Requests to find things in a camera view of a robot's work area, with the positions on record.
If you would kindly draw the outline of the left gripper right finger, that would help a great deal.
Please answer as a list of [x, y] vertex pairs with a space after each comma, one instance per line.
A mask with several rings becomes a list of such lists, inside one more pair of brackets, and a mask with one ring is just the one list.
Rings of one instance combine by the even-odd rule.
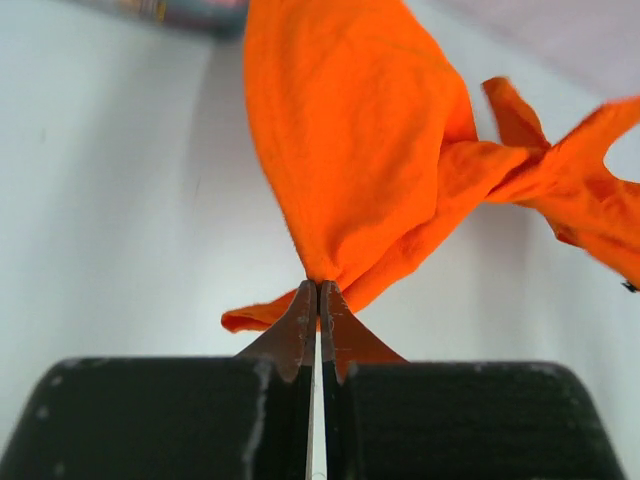
[[331, 479], [620, 479], [592, 398], [549, 362], [409, 362], [319, 290]]

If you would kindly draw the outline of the orange t-shirt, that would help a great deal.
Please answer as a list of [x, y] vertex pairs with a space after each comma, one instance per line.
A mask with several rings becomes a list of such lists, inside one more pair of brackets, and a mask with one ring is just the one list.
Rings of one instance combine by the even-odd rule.
[[481, 203], [537, 210], [556, 238], [639, 282], [639, 187], [604, 158], [639, 122], [603, 104], [550, 143], [510, 81], [463, 78], [401, 1], [254, 1], [244, 83], [257, 157], [311, 280], [353, 311], [419, 265]]

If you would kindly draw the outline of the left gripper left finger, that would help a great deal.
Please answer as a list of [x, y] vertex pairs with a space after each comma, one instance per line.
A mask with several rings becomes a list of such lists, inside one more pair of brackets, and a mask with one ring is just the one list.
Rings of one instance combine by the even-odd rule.
[[53, 365], [1, 458], [5, 479], [304, 479], [317, 290], [232, 357]]

